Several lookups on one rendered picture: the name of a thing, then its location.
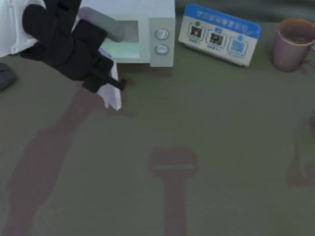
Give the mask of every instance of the gray tabletop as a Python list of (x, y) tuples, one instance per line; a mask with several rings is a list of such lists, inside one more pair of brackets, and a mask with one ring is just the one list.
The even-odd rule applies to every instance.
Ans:
[(277, 71), (276, 24), (261, 25), (249, 68), (179, 44), (171, 73), (121, 67), (117, 113), (41, 63), (3, 58), (19, 81), (0, 94), (2, 236), (314, 234), (315, 160), (294, 144), (315, 70)]

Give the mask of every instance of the microwave window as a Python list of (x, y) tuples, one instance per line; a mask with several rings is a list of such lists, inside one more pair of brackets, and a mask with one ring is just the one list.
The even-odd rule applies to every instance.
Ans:
[(107, 38), (101, 47), (116, 59), (139, 59), (140, 43), (138, 22), (121, 21), (121, 23), (124, 24), (126, 31), (123, 41), (114, 42)]

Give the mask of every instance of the mug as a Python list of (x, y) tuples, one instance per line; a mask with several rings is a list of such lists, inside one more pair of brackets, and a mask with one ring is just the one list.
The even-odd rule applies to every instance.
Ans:
[(279, 24), (273, 44), (273, 65), (280, 71), (292, 72), (315, 52), (315, 24), (289, 18)]

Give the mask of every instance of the knob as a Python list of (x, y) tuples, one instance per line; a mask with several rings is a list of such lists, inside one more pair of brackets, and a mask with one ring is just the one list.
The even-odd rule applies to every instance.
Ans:
[(169, 37), (169, 32), (166, 29), (160, 29), (156, 31), (157, 40), (167, 40)]
[(168, 53), (168, 47), (166, 45), (158, 45), (155, 48), (155, 52), (159, 55), (165, 55)]

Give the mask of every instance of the blue and white sign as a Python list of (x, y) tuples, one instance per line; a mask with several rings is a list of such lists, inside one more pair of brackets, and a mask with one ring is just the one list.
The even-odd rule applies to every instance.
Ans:
[(238, 65), (249, 66), (260, 25), (197, 4), (186, 6), (179, 42)]

